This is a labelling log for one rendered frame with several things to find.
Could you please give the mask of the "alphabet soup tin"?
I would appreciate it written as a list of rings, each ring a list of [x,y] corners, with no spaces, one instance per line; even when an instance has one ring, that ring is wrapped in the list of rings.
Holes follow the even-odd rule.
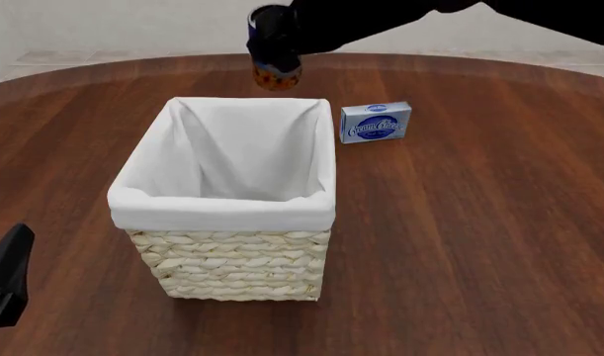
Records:
[[[259,62],[254,61],[254,11],[257,9],[258,8],[251,11],[247,17],[248,41],[246,46],[253,63],[253,78],[257,85],[268,91],[285,91],[294,88],[301,79],[302,62],[301,66],[294,72],[279,72],[271,65],[260,64]]]

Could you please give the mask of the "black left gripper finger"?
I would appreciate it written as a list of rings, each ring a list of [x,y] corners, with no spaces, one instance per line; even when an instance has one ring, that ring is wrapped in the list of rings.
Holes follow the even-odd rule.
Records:
[[[35,234],[23,223],[15,224],[0,239],[0,290],[26,296],[29,259]]]

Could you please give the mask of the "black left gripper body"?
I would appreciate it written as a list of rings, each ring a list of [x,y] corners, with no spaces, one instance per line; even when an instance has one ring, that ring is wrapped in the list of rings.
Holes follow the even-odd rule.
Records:
[[[26,309],[28,301],[26,285],[0,287],[0,328],[15,326]]]

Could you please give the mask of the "white cloth basket liner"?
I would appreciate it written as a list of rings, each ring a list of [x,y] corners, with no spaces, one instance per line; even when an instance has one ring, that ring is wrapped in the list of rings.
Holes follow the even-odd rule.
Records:
[[[108,204],[125,230],[329,230],[336,206],[330,104],[173,98],[110,186]]]

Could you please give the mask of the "pale woven wicker basket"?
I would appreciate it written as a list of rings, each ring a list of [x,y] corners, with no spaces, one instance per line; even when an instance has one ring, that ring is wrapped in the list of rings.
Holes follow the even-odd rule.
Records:
[[[220,302],[320,298],[330,233],[128,230],[167,296]]]

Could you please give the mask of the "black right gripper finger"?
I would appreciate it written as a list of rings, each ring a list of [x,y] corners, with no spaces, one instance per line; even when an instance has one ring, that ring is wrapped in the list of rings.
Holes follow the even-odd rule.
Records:
[[[279,72],[301,66],[295,11],[285,5],[265,5],[254,11],[254,61]]]

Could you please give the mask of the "blue cream cheese box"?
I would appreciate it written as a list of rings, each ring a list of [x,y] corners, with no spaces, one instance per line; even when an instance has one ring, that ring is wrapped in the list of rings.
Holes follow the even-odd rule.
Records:
[[[411,112],[406,102],[343,107],[340,141],[351,144],[404,138]]]

